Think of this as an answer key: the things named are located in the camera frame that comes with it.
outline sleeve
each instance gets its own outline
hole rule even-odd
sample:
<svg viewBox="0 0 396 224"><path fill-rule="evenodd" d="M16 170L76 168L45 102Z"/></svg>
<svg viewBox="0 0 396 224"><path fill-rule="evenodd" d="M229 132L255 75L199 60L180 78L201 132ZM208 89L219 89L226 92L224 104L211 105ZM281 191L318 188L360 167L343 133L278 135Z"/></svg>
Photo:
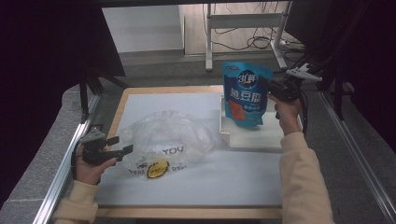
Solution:
<svg viewBox="0 0 396 224"><path fill-rule="evenodd" d="M317 155L308 148L302 133L291 133L280 142L283 223L327 224L332 220L329 193Z"/></svg>
<svg viewBox="0 0 396 224"><path fill-rule="evenodd" d="M68 199L62 199L52 215L55 224L72 224L80 221L95 220L97 203L93 201L97 186L74 181L74 187Z"/></svg>

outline wooden frame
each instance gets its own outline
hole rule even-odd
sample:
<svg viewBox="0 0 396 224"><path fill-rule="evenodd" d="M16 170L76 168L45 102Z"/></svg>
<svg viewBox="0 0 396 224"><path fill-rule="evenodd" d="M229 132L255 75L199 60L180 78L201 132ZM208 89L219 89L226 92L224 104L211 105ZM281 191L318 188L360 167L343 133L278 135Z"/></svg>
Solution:
<svg viewBox="0 0 396 224"><path fill-rule="evenodd" d="M108 137L116 135L120 119L130 94L223 92L222 86L129 88L121 96L119 107L111 124ZM131 218L282 218L279 206L119 206L99 205L98 217Z"/></svg>

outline package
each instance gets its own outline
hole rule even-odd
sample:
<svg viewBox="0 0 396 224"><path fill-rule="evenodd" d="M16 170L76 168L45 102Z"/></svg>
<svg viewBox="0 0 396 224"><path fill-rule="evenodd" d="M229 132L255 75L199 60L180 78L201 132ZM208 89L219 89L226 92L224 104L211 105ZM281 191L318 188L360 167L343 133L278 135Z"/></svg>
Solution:
<svg viewBox="0 0 396 224"><path fill-rule="evenodd" d="M227 62L222 65L225 115L240 127L263 125L267 93L261 79L272 80L271 69L251 63Z"/></svg>
<svg viewBox="0 0 396 224"><path fill-rule="evenodd" d="M211 153L216 143L192 116L161 111L120 130L120 145L134 145L121 163L131 175L155 179L187 168Z"/></svg>

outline black curtain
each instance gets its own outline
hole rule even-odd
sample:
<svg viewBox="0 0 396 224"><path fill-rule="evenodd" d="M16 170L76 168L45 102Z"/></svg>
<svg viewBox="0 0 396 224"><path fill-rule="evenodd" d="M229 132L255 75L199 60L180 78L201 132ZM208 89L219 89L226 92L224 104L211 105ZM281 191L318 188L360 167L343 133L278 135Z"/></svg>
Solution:
<svg viewBox="0 0 396 224"><path fill-rule="evenodd" d="M99 7L0 3L1 203L40 148L84 68L124 76Z"/></svg>
<svg viewBox="0 0 396 224"><path fill-rule="evenodd" d="M352 102L396 152L395 11L395 0L371 1L346 47L345 71Z"/></svg>

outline aluminum rail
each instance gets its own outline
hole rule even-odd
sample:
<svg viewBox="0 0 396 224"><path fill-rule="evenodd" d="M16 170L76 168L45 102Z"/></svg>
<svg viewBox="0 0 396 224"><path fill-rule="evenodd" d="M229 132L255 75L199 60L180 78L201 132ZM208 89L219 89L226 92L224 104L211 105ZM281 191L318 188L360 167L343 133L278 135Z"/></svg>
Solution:
<svg viewBox="0 0 396 224"><path fill-rule="evenodd" d="M70 157L75 148L75 145L78 143L78 140L87 132L88 127L92 121L92 113L96 109L98 102L100 100L100 95L94 95L91 98L89 104L90 115L84 123L78 125L76 132L70 142L70 145L64 155L64 159L56 172L54 179L52 180L51 185L49 186L49 191L47 192L46 197L43 200L43 203L40 206L40 209L35 216L34 224L48 223L52 212L55 208L56 203L58 202L59 196L64 188L64 184L67 180L67 177L70 175Z"/></svg>
<svg viewBox="0 0 396 224"><path fill-rule="evenodd" d="M349 150L349 153L351 154L353 160L361 171L361 175L366 181L370 191L373 193L379 207L381 208L385 218L387 219L387 222L396 223L396 209L392 199L389 197L384 186L376 177L375 172L371 168L368 161L365 159L359 145L356 143L347 125L336 115L335 111L333 110L332 100L330 99L329 94L323 93L322 91L319 91L318 94L319 97L322 98L322 101L325 104L325 107L327 108L327 111L329 112L330 117L332 118L332 121L334 122L336 128L342 135L346 143L346 147Z"/></svg>

